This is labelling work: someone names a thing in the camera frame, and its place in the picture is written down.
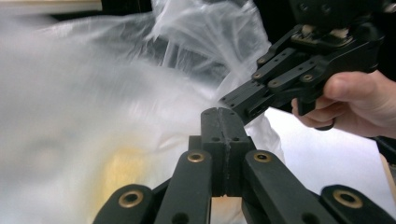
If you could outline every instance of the white plastic bag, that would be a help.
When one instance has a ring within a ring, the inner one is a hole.
[[[194,3],[163,23],[147,13],[37,30],[1,18],[0,223],[92,223],[115,189],[172,175],[201,112],[268,49],[250,2]],[[265,116],[247,132],[283,158]],[[216,199],[212,222],[243,222],[240,201]]]

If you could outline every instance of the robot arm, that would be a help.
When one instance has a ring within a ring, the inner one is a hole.
[[[299,25],[257,60],[250,81],[220,99],[245,124],[293,98],[304,115],[315,108],[332,74],[373,72],[384,35],[370,23],[371,13],[396,10],[389,0],[290,0],[290,5]]]

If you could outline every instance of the metal bolt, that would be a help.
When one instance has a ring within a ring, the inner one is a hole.
[[[265,63],[265,59],[264,58],[260,58],[260,59],[257,60],[257,63],[263,64],[263,63]]]
[[[278,86],[279,85],[279,83],[276,81],[276,80],[272,80],[270,83],[269,83],[269,86],[271,86],[271,87],[276,87],[276,86]]]
[[[119,205],[124,208],[135,207],[143,201],[143,193],[140,190],[130,190],[123,193],[119,198]]]
[[[301,3],[301,4],[299,5],[299,9],[300,9],[302,12],[306,12],[306,11],[308,10],[308,6],[307,6],[305,3]]]
[[[255,73],[254,75],[253,75],[253,78],[254,79],[259,79],[259,78],[261,78],[262,77],[262,74],[261,73]]]
[[[329,7],[329,5],[327,5],[327,4],[322,5],[321,10],[322,10],[323,14],[325,14],[326,16],[332,12],[332,8]]]
[[[312,78],[313,78],[312,75],[305,75],[305,76],[303,76],[303,79],[305,79],[306,81],[309,81],[309,80],[311,80]]]
[[[204,160],[204,155],[198,152],[193,152],[190,153],[190,155],[187,157],[187,159],[191,162],[200,162]]]
[[[363,201],[357,195],[347,190],[337,189],[332,194],[334,199],[340,204],[350,208],[363,207]]]
[[[254,160],[259,162],[268,162],[271,160],[271,156],[264,152],[257,152],[254,154]]]

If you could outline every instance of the hand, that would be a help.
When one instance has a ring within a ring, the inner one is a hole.
[[[308,127],[329,126],[335,119],[334,127],[349,133],[396,138],[396,82],[379,71],[333,75],[315,110],[305,116],[298,115],[296,99],[291,105],[292,113]]]

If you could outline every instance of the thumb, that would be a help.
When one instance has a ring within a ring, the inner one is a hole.
[[[329,99],[341,102],[375,100],[378,97],[375,76],[382,76],[379,72],[375,73],[344,72],[335,74],[326,82],[323,94]]]

